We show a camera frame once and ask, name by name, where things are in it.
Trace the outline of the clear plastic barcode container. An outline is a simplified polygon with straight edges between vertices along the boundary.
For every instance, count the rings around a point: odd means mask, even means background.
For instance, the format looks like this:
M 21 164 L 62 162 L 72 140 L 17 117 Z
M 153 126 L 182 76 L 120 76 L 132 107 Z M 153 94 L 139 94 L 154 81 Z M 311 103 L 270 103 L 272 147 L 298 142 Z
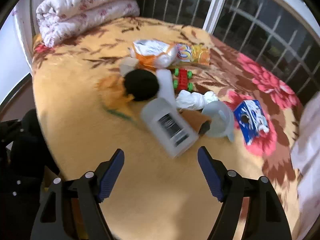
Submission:
M 148 102 L 140 113 L 151 133 L 173 158 L 188 150 L 199 136 L 165 99 Z

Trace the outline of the orange white snack bag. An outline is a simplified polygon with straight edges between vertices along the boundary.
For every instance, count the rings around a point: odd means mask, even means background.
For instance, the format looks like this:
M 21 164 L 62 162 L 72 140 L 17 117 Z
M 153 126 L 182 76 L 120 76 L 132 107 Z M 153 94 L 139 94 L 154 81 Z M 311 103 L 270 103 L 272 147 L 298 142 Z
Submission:
M 210 62 L 209 49 L 202 45 L 165 43 L 159 40 L 136 40 L 130 47 L 131 56 L 150 69 L 164 69 L 180 63 L 207 66 Z

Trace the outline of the red green toy car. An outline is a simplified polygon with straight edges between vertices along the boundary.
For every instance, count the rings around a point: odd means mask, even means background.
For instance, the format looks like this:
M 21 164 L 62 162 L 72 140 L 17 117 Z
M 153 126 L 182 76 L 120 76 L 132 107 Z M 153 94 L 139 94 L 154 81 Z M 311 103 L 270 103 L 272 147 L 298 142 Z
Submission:
M 193 77 L 193 72 L 191 70 L 186 70 L 183 68 L 175 68 L 173 80 L 173 88 L 176 91 L 187 90 L 191 92 L 193 90 L 193 84 L 190 79 Z

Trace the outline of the white tissue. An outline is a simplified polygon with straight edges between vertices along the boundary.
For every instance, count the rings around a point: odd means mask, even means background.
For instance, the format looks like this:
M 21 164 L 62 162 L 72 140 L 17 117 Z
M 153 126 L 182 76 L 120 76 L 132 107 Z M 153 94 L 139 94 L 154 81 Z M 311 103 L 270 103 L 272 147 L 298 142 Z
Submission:
M 213 101 L 219 101 L 219 98 L 213 91 L 200 94 L 198 92 L 191 93 L 181 90 L 176 98 L 176 107 L 196 111 L 203 109 L 205 105 Z

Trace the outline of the yellow floral fleece blanket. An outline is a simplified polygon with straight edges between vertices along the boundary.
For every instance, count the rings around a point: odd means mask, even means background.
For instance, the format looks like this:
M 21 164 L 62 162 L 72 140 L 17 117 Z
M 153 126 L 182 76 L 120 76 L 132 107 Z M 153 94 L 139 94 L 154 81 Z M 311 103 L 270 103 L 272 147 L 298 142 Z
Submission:
M 258 100 L 269 132 L 247 145 L 239 126 L 234 140 L 201 136 L 178 157 L 171 157 L 142 119 L 144 102 L 131 101 L 132 116 L 108 112 L 98 82 L 117 77 L 119 65 L 136 40 L 202 44 L 206 66 L 190 65 L 199 93 L 214 92 L 235 109 Z M 221 203 L 212 196 L 197 161 L 197 151 L 246 178 L 266 176 L 284 208 L 290 230 L 299 227 L 299 172 L 290 151 L 298 137 L 302 104 L 283 81 L 244 54 L 202 29 L 151 18 L 126 17 L 108 22 L 49 48 L 33 40 L 33 93 L 48 147 L 68 180 L 94 170 L 116 149 L 125 164 L 101 209 L 120 239 L 206 239 Z

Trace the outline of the white sheer curtain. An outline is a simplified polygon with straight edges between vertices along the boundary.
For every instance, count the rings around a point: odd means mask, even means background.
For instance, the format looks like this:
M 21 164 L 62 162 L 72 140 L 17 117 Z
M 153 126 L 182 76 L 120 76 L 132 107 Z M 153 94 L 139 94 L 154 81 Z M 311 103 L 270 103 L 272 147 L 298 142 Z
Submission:
M 303 239 L 319 217 L 319 93 L 303 110 L 291 161 L 302 175 L 297 187 L 300 218 L 296 232 L 297 239 Z

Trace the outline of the white foam block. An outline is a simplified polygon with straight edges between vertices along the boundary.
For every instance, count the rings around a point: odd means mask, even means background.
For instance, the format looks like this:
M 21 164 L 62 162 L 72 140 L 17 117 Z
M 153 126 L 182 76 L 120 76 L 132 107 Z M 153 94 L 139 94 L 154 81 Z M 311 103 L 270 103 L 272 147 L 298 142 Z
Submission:
M 156 70 L 159 84 L 158 98 L 165 99 L 172 107 L 176 108 L 175 91 L 171 71 L 168 69 Z

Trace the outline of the white window frame with bars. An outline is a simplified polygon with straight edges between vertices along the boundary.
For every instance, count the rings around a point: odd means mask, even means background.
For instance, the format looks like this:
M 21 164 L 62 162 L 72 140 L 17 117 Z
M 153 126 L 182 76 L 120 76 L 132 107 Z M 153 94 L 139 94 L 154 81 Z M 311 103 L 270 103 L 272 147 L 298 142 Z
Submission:
M 319 24 L 303 0 L 140 0 L 141 15 L 199 27 L 283 80 L 319 92 Z

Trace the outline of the black round lid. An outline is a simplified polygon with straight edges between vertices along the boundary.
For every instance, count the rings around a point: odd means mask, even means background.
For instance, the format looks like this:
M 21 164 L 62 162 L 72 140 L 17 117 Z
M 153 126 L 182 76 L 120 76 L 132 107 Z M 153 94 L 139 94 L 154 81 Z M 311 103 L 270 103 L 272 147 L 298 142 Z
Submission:
M 124 76 L 124 87 L 134 101 L 147 101 L 154 98 L 159 91 L 155 74 L 144 69 L 135 69 Z

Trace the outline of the folded floral white quilt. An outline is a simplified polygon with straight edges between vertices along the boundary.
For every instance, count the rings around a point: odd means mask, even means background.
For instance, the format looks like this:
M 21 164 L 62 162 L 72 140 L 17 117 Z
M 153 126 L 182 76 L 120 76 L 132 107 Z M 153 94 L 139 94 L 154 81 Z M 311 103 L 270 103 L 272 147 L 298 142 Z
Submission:
M 115 18 L 138 15 L 137 0 L 44 0 L 36 9 L 40 33 L 47 47 Z

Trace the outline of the brown cup sleeve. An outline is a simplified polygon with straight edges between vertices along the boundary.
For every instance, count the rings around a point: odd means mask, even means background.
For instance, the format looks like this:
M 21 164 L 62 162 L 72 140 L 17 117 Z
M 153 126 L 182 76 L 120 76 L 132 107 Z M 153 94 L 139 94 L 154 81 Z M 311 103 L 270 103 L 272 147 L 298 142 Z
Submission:
M 199 136 L 203 136 L 210 130 L 212 122 L 210 116 L 189 109 L 181 109 L 180 115 Z

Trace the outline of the blue white milk carton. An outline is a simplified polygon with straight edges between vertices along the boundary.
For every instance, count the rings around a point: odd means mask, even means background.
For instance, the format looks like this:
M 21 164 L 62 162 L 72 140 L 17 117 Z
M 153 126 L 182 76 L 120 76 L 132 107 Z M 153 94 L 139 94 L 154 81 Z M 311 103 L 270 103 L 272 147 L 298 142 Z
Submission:
M 244 100 L 233 111 L 244 136 L 246 145 L 251 145 L 260 132 L 270 131 L 267 119 L 258 100 Z

